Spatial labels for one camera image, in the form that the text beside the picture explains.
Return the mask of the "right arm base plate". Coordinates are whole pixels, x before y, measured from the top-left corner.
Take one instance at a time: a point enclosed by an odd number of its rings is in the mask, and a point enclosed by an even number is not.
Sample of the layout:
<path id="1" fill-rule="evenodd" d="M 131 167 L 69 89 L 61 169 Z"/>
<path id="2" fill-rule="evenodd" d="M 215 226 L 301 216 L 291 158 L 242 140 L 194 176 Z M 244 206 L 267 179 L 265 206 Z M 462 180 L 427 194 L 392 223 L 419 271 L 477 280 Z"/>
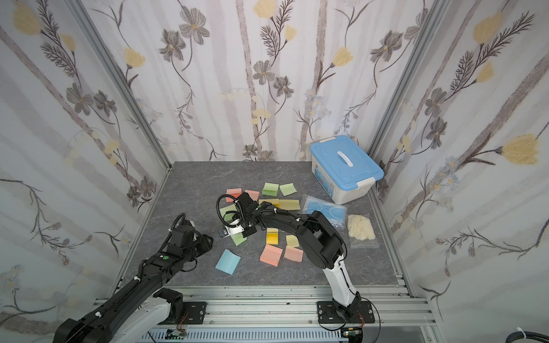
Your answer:
<path id="1" fill-rule="evenodd" d="M 320 324 L 374 324 L 375 311 L 369 302 L 361 302 L 357 308 L 344 307 L 335 301 L 317 302 L 317 318 Z"/>

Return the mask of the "small yellow memo pad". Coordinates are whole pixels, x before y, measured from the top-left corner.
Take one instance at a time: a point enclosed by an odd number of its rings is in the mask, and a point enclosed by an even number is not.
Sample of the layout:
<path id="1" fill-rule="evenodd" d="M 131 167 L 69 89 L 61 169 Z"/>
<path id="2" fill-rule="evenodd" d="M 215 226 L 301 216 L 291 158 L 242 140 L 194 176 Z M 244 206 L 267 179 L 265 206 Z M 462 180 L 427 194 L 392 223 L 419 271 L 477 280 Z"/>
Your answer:
<path id="1" fill-rule="evenodd" d="M 279 244 L 279 230 L 275 228 L 267 228 L 266 244 L 278 245 Z"/>

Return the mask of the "large yellow memo pad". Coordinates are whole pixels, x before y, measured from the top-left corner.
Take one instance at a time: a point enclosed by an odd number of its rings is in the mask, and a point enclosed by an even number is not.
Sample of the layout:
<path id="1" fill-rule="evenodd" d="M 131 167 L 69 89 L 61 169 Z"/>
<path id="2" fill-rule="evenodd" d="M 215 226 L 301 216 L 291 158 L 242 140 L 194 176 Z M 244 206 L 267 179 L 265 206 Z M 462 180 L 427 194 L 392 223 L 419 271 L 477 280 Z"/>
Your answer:
<path id="1" fill-rule="evenodd" d="M 259 203 L 262 204 L 263 202 L 269 202 L 270 204 L 273 204 L 276 207 L 280 206 L 280 200 L 279 199 L 266 199 L 266 200 L 259 200 Z"/>

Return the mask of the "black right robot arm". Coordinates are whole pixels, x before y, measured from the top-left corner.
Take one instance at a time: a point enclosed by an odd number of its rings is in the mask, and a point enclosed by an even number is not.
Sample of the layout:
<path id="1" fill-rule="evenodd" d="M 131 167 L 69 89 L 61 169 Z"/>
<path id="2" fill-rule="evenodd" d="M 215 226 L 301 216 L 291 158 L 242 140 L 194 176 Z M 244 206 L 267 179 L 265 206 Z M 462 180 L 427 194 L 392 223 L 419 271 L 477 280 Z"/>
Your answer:
<path id="1" fill-rule="evenodd" d="M 323 270 L 333 293 L 337 316 L 350 321 L 358 315 L 361 296 L 345 265 L 347 245 L 321 212 L 294 214 L 264 202 L 250 211 L 228 214 L 227 218 L 230 224 L 243 228 L 245 237 L 256 233 L 257 227 L 275 228 L 295 236 L 310 262 Z"/>

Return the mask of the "red memo pad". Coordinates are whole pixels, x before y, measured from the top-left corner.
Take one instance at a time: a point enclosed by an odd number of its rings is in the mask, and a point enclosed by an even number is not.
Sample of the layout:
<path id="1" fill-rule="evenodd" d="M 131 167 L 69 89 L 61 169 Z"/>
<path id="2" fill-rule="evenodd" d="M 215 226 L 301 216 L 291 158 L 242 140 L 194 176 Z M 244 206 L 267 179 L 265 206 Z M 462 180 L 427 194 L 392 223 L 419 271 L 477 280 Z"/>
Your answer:
<path id="1" fill-rule="evenodd" d="M 231 197 L 226 197 L 225 198 L 226 202 L 231 203 L 231 202 L 233 202 L 233 198 L 237 198 L 242 194 L 242 189 L 241 188 L 228 189 L 226 191 L 226 194 L 231 196 Z"/>

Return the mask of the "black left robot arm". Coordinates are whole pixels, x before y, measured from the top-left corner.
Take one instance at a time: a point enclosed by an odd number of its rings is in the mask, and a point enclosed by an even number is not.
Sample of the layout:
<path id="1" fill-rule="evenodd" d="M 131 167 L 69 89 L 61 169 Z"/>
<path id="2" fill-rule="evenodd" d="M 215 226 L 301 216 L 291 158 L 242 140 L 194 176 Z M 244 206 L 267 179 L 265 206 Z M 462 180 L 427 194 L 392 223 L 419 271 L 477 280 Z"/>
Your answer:
<path id="1" fill-rule="evenodd" d="M 213 238 L 197 231 L 181 236 L 142 262 L 133 280 L 80 320 L 68 319 L 54 342 L 135 342 L 158 324 L 180 324 L 190 311 L 183 295 L 165 285 L 188 262 L 212 249 Z"/>

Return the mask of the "pink memo pad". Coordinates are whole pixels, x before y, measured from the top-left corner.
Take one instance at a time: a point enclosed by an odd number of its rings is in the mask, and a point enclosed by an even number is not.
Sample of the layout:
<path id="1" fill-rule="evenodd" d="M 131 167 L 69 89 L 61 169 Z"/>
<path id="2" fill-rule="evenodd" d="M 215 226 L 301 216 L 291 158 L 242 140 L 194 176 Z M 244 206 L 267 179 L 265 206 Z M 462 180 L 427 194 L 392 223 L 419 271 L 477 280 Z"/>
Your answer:
<path id="1" fill-rule="evenodd" d="M 266 244 L 262 254 L 260 255 L 260 261 L 277 267 L 280 263 L 282 254 L 283 250 L 279 247 Z"/>

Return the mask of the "torn red memo page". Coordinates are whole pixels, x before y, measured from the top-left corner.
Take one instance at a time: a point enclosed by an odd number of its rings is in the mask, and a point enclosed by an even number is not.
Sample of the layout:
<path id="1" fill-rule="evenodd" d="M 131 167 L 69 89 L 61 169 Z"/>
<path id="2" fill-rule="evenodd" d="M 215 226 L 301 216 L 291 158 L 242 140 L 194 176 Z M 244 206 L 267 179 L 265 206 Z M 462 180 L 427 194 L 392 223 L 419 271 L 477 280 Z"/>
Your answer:
<path id="1" fill-rule="evenodd" d="M 252 200 L 257 201 L 259 199 L 260 193 L 258 191 L 246 190 L 245 191 Z"/>

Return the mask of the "torn pink memo page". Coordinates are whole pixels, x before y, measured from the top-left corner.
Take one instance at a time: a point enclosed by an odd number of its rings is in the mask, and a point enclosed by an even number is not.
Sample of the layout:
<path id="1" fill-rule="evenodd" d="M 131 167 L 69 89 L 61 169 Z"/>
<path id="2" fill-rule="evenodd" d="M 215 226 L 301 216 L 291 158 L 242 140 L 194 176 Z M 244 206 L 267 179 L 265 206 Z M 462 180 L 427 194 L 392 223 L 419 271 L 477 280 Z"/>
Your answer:
<path id="1" fill-rule="evenodd" d="M 302 262 L 303 251 L 296 247 L 286 247 L 284 258 L 293 262 Z"/>

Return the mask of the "torn yellow memo page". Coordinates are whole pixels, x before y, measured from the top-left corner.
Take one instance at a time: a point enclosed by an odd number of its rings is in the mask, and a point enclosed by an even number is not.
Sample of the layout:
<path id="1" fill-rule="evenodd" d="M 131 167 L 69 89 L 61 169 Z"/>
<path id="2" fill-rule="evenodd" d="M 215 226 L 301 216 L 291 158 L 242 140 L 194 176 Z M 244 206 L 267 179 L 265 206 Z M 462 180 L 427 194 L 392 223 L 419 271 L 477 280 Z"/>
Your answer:
<path id="1" fill-rule="evenodd" d="M 301 209 L 299 200 L 279 200 L 278 207 L 288 211 L 297 211 Z"/>

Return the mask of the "small torn yellow page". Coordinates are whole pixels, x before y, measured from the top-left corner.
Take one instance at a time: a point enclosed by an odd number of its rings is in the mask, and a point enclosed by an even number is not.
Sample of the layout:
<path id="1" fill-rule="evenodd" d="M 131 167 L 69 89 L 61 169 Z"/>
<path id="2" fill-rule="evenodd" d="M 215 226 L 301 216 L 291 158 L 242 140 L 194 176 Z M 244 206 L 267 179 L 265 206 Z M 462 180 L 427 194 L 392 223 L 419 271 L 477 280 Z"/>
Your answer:
<path id="1" fill-rule="evenodd" d="M 297 248 L 300 246 L 300 243 L 296 236 L 294 235 L 287 235 L 286 236 L 286 244 L 288 247 L 294 247 Z"/>

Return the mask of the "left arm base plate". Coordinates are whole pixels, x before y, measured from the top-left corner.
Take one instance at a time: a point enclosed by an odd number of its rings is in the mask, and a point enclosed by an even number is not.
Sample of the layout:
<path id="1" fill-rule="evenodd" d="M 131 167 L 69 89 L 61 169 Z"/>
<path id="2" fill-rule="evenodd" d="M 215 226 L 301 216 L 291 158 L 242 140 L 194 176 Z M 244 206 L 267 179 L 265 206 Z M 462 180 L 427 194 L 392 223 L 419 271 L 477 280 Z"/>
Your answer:
<path id="1" fill-rule="evenodd" d="M 169 316 L 162 324 L 203 324 L 206 313 L 206 302 L 176 302 L 171 305 Z"/>

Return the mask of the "torn green memo page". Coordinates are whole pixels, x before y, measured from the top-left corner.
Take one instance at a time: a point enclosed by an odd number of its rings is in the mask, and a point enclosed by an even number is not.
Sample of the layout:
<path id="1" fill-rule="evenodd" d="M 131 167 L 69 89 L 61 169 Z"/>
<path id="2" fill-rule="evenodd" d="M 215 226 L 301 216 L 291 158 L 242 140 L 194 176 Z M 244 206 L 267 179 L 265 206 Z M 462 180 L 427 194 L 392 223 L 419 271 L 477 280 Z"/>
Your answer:
<path id="1" fill-rule="evenodd" d="M 296 190 L 293 183 L 280 185 L 280 191 L 281 191 L 281 193 L 283 194 L 284 197 L 287 197 L 287 196 L 297 192 L 297 190 Z"/>

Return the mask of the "green memo pad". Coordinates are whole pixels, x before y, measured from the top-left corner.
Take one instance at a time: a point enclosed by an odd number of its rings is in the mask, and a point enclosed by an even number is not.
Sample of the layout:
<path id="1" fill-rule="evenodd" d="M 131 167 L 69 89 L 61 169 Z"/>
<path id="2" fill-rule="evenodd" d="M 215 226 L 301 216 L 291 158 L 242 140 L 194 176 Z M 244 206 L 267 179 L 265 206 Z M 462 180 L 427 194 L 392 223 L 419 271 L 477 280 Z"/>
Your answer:
<path id="1" fill-rule="evenodd" d="M 280 187 L 279 184 L 266 182 L 266 183 L 264 183 L 264 187 L 262 189 L 262 194 L 270 196 L 270 197 L 277 197 L 279 187 Z"/>
<path id="2" fill-rule="evenodd" d="M 222 215 L 222 218 L 226 222 L 233 222 L 233 216 L 236 213 L 237 208 L 234 204 L 231 204 L 229 206 L 220 208 L 220 214 Z"/>

